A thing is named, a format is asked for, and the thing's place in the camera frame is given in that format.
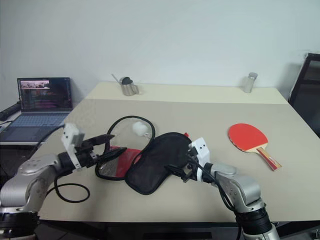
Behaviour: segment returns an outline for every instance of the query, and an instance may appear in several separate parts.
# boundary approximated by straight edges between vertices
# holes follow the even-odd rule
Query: white wall
[[[71,77],[81,100],[110,73],[135,82],[256,85],[287,96],[320,51],[319,0],[1,0],[0,109],[17,78]]]

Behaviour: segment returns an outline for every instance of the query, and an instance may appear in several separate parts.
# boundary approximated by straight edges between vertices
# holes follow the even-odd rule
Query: black chair
[[[320,54],[308,53],[288,102],[320,137]]]

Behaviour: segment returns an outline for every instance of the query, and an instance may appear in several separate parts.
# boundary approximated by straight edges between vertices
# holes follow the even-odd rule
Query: paddle handle
[[[267,153],[266,150],[264,150],[262,147],[258,147],[256,150],[260,153],[260,155],[264,158],[266,163],[273,171],[282,167],[281,164],[274,160],[272,156],[270,156],[269,153]]]

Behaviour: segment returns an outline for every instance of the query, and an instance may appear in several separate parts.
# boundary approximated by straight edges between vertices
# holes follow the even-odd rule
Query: laptop keyboard
[[[55,127],[59,126],[68,114],[20,115],[10,127]]]

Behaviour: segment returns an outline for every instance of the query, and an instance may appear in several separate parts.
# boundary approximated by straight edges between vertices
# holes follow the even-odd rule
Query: white bracket
[[[204,167],[206,163],[210,163],[210,152],[207,147],[207,144],[203,137],[198,138],[197,140],[193,141],[189,147],[195,148],[197,151],[197,159],[199,164]],[[200,168],[196,171],[196,179],[202,182],[202,170]]]
[[[75,124],[73,123],[65,124],[61,141],[75,169],[78,171],[81,169],[81,165],[78,161],[78,158],[76,157],[75,147],[81,145],[84,137],[85,137],[85,133],[81,131],[79,128],[77,128]]]

